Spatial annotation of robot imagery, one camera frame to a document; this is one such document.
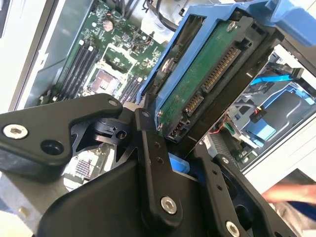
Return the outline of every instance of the black cable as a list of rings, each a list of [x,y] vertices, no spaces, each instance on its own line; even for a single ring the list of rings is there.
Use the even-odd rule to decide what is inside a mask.
[[[259,90],[250,90],[250,91],[245,91],[242,95],[259,95],[263,94],[267,90],[266,87],[261,88]]]
[[[149,0],[146,1],[147,7],[158,17],[159,21],[167,27],[171,31],[176,31],[178,26],[174,24],[173,22],[169,21],[167,18],[165,18],[159,11],[161,0],[157,1],[156,8],[149,3]]]
[[[121,7],[121,10],[122,10],[122,16],[124,17],[125,16],[125,0],[120,0],[120,7]]]
[[[120,7],[120,0],[115,0],[115,11],[119,12],[122,14],[122,9]]]
[[[234,103],[234,106],[247,106],[247,107],[251,107],[254,110],[257,110],[257,106],[254,104],[248,104],[248,103]]]

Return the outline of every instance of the bolt hole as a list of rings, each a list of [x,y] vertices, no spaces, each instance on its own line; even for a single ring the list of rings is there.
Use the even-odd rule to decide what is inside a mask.
[[[163,159],[160,158],[160,157],[157,157],[157,161],[158,161],[159,164],[163,164],[164,163]]]
[[[282,237],[282,235],[279,232],[277,232],[277,231],[275,232],[275,236],[276,237]]]
[[[144,116],[148,117],[148,118],[149,118],[149,116],[150,116],[146,111],[143,111],[142,114],[143,114]]]
[[[114,100],[109,99],[109,103],[113,106],[117,106],[117,102],[115,102]]]
[[[40,147],[46,154],[57,156],[64,152],[64,146],[56,140],[45,140],[42,141]]]
[[[125,131],[119,131],[119,132],[117,132],[116,137],[118,139],[123,139],[126,137],[126,135],[127,135],[127,133]]]
[[[233,233],[237,233],[237,230],[236,230],[236,228],[235,228],[234,226],[230,226],[230,229],[231,229],[231,231],[232,231]]]
[[[166,201],[166,206],[169,208],[169,209],[172,209],[173,208],[173,204],[172,204],[172,202],[170,202],[170,201]]]
[[[160,148],[160,144],[158,142],[155,142],[155,147]]]

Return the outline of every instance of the metal screw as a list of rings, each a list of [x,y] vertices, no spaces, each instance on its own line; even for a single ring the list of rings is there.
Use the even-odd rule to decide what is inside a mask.
[[[157,127],[157,131],[160,131],[162,129],[163,123],[160,123]]]
[[[236,21],[231,22],[227,27],[227,32],[231,32],[236,27]]]
[[[26,218],[29,215],[29,211],[25,207],[20,207],[19,208],[19,213]]]
[[[229,161],[228,161],[225,157],[222,157],[222,160],[223,160],[223,162],[226,163],[226,164],[229,163]]]
[[[117,102],[115,102],[114,100],[109,100],[109,103],[111,104],[111,105],[114,105],[114,106],[117,106],[118,104],[117,104]]]
[[[165,196],[160,201],[162,208],[171,215],[176,214],[177,205],[172,198]]]
[[[239,237],[240,236],[239,230],[238,230],[237,226],[233,222],[227,221],[226,222],[226,228],[227,228],[228,232],[233,237]]]
[[[26,127],[18,124],[10,124],[4,127],[3,133],[6,137],[12,139],[22,139],[28,135]]]

